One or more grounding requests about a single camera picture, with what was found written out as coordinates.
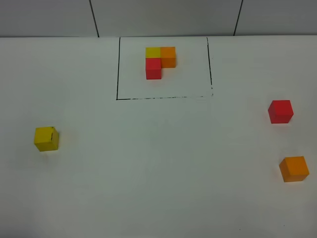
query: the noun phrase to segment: white wall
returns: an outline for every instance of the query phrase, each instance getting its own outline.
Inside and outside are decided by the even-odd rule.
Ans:
[[[89,0],[3,0],[0,37],[97,36]]]
[[[241,0],[92,0],[100,36],[233,35]]]
[[[315,0],[244,0],[236,35],[317,34]]]

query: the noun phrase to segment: stack of cubes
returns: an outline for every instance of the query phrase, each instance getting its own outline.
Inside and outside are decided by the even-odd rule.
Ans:
[[[147,79],[162,79],[162,68],[176,67],[175,47],[149,47],[145,53]]]

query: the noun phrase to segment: wooden block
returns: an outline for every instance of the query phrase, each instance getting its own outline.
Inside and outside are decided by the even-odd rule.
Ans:
[[[39,127],[35,129],[34,144],[39,151],[58,149],[59,134],[54,127]]]
[[[272,124],[288,123],[294,115],[291,101],[272,101],[270,107],[268,108],[268,114]]]
[[[160,57],[162,68],[176,67],[176,49],[175,47],[161,47]]]
[[[160,58],[146,58],[145,71],[147,79],[162,79]]]
[[[160,47],[148,47],[145,49],[145,58],[160,58]]]
[[[304,156],[286,157],[279,168],[284,182],[303,181],[309,175]]]

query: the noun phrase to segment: black line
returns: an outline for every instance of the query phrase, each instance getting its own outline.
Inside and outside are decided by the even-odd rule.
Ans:
[[[209,61],[209,74],[210,74],[210,83],[212,87],[212,77],[211,77],[211,66],[210,66],[210,55],[209,55],[209,42],[208,42],[208,37],[207,38],[207,51],[208,51],[208,61]]]
[[[91,4],[91,0],[89,0],[89,4],[90,4],[90,8],[91,8],[91,13],[93,14],[93,18],[94,18],[94,22],[95,22],[95,28],[96,28],[96,31],[97,31],[97,36],[99,37],[99,31],[98,31],[98,27],[97,27],[97,23],[96,23],[96,19],[95,19],[93,5]]]
[[[117,98],[116,98],[116,100],[118,100],[118,91],[119,91],[120,45],[121,45],[121,37],[119,37],[119,56],[118,56],[118,77],[117,77]]]
[[[240,10],[239,10],[238,18],[237,18],[237,23],[236,23],[236,27],[234,28],[234,32],[233,32],[233,35],[234,35],[234,36],[236,35],[236,30],[237,30],[237,26],[238,26],[238,21],[239,21],[239,17],[240,17],[240,12],[241,12],[241,9],[242,9],[242,4],[243,4],[243,0],[241,0]]]
[[[197,96],[197,97],[187,97],[187,96],[183,96],[183,97],[156,97],[156,98],[119,98],[117,100],[121,101],[121,100],[171,99],[171,98],[192,98],[192,99],[195,99],[195,98],[205,98],[205,97],[208,97],[208,96]]]

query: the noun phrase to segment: cube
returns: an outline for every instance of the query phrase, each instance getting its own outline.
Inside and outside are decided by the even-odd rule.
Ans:
[[[148,47],[145,49],[145,58],[160,58],[160,47]]]
[[[35,129],[34,144],[39,151],[57,150],[58,141],[59,134],[54,127],[39,127]]]
[[[309,175],[304,156],[286,157],[279,168],[284,182],[303,181]]]
[[[162,68],[176,67],[176,49],[175,47],[161,47],[160,57]]]
[[[147,79],[162,79],[160,58],[146,58],[145,71]]]
[[[272,101],[270,107],[268,108],[268,114],[272,124],[288,123],[294,114],[291,101]]]

